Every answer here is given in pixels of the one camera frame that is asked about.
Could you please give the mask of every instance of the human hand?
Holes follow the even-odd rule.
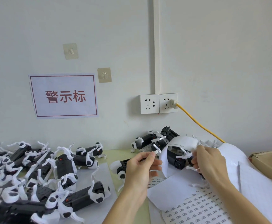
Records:
[[[156,170],[161,170],[161,160],[155,159],[154,152],[141,152],[127,162],[126,178],[123,194],[128,194],[131,201],[140,207],[147,196],[147,185],[150,178],[158,176]]]
[[[224,156],[217,148],[199,145],[193,152],[192,164],[212,185],[230,183]]]

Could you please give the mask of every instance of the forearm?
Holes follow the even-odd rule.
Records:
[[[102,224],[132,224],[138,208],[133,191],[123,190]]]
[[[247,200],[231,182],[213,185],[235,224],[270,224],[262,213]]]

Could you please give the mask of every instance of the white outlet plate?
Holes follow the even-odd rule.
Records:
[[[159,94],[160,113],[178,112],[178,109],[170,107],[170,100],[178,100],[177,93]]]
[[[140,95],[141,114],[159,113],[159,94]]]

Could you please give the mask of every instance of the person's right hand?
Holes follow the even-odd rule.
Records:
[[[192,164],[199,173],[211,184],[228,183],[228,172],[225,158],[217,148],[209,148],[199,145],[193,152]]]

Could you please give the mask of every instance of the person's right arm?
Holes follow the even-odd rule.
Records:
[[[216,148],[199,145],[193,152],[194,168],[211,184],[235,224],[270,224],[262,213],[247,200],[228,178],[225,158]]]

